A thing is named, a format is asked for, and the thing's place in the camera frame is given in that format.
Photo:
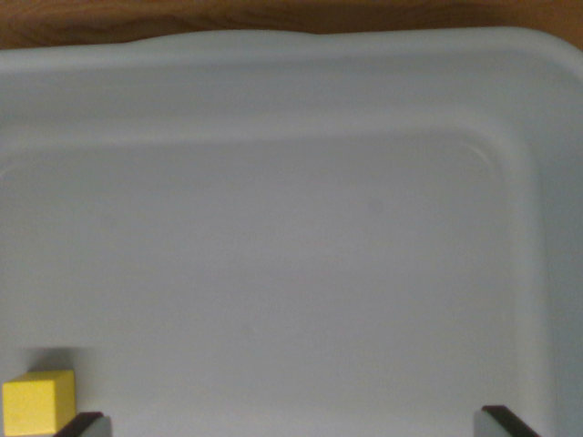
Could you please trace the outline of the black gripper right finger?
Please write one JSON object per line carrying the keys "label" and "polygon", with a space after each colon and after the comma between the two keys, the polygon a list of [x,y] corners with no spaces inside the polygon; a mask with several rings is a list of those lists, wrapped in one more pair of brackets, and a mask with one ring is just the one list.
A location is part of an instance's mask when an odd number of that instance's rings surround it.
{"label": "black gripper right finger", "polygon": [[505,405],[485,405],[474,413],[475,437],[540,437]]}

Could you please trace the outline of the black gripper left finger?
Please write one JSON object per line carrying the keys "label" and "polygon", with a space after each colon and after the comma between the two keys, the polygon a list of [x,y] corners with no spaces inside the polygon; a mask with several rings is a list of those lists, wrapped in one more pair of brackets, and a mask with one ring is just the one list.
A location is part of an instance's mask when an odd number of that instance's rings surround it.
{"label": "black gripper left finger", "polygon": [[111,419],[102,412],[81,412],[55,434],[55,437],[111,436]]}

